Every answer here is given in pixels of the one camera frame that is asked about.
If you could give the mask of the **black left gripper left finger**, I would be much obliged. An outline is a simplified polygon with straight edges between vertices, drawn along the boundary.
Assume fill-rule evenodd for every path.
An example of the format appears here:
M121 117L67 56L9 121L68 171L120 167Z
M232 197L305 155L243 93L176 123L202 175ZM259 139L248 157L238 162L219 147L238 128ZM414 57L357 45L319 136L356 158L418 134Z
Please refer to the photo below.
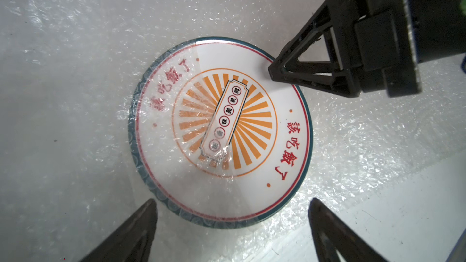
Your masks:
M83 262L146 262L154 241L158 211L149 199L108 236Z

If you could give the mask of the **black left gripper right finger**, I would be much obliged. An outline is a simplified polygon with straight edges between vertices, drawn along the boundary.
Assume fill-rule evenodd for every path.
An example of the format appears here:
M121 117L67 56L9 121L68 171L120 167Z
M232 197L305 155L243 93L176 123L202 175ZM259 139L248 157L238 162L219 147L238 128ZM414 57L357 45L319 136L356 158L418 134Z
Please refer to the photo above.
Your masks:
M318 198L313 198L308 209L317 258L320 262L384 262L370 245L349 228Z

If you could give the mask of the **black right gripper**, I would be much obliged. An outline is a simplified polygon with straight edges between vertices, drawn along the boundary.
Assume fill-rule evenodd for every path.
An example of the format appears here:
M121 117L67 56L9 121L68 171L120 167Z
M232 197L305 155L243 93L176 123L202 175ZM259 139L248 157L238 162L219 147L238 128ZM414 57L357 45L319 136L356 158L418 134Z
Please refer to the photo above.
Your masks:
M421 93L418 66L466 51L462 0L326 0L269 66L273 81L341 97ZM302 61L323 40L327 61Z

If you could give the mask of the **patterned plate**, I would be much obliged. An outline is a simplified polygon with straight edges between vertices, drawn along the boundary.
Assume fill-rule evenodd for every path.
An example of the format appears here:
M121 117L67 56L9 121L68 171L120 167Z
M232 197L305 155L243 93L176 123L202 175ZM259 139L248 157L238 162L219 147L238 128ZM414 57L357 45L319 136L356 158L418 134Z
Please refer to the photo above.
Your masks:
M223 37L183 42L160 55L133 93L133 162L157 200L207 228L267 220L309 169L313 124L297 86L268 77L273 57Z

